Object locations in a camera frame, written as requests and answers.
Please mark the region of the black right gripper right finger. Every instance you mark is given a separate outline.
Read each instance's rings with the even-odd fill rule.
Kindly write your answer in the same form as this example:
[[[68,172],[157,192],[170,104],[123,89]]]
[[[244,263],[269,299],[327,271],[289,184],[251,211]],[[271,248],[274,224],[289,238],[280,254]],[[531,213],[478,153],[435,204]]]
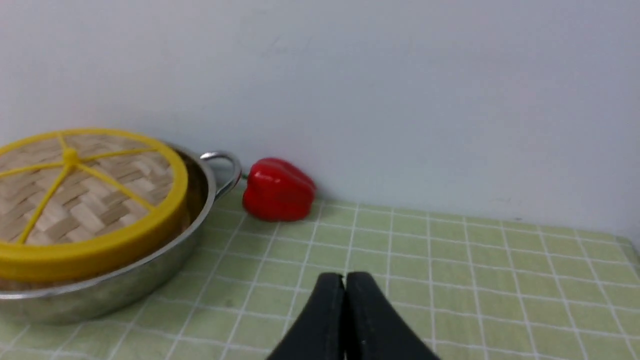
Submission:
[[[414,333],[368,272],[346,276],[348,360],[438,360]]]

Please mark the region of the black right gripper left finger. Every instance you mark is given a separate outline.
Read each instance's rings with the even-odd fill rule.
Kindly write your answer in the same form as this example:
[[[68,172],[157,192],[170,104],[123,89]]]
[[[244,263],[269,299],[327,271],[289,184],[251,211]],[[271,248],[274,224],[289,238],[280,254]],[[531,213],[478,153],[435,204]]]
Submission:
[[[321,273],[299,316],[268,360],[342,360],[345,296],[342,275]]]

